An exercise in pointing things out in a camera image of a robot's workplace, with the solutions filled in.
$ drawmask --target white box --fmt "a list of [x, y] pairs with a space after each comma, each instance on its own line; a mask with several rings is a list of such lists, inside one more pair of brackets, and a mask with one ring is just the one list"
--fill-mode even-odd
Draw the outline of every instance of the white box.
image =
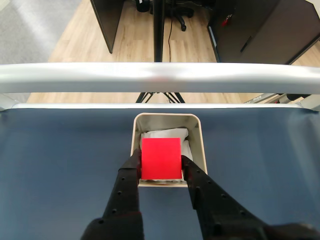
[[[204, 142], [202, 138], [201, 123], [197, 116], [193, 114], [176, 113], [140, 113], [133, 122], [133, 133], [131, 143], [131, 155], [134, 150], [140, 148], [140, 138], [142, 133], [157, 130], [167, 130], [175, 128], [188, 129], [192, 158], [199, 168], [206, 174], [207, 164], [205, 157]], [[140, 181], [140, 187], [187, 187], [186, 182], [165, 182], [165, 181]]]

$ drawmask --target office chair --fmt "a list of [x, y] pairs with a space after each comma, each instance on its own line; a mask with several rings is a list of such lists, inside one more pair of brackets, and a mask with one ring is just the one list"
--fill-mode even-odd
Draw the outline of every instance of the office chair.
[[[150, 14], [153, 14], [154, 8], [153, 5], [150, 9]], [[185, 25], [185, 21], [183, 16], [187, 16], [188, 18], [192, 18], [194, 15], [194, 10], [190, 7], [178, 7], [176, 0], [171, 0], [171, 4], [165, 3], [165, 15], [167, 17], [175, 17], [179, 23], [181, 24], [181, 30], [183, 32], [186, 31], [187, 26]]]

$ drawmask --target cabinet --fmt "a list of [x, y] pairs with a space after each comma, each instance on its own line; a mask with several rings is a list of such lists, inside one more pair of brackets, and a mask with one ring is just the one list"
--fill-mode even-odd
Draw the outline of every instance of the cabinet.
[[290, 64], [320, 38], [319, 16], [305, 0], [217, 0], [208, 26], [224, 63]]

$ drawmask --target red cube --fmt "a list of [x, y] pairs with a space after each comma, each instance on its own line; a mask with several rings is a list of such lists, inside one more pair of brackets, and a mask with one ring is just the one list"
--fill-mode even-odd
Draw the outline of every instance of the red cube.
[[141, 179], [181, 179], [180, 138], [143, 138]]

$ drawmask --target metal frame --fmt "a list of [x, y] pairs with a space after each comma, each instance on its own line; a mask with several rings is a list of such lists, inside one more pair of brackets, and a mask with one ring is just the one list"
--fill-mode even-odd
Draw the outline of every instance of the metal frame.
[[[0, 65], [2, 93], [141, 91], [320, 94], [320, 68], [243, 63]], [[8, 101], [1, 100], [0, 107], [9, 108]]]

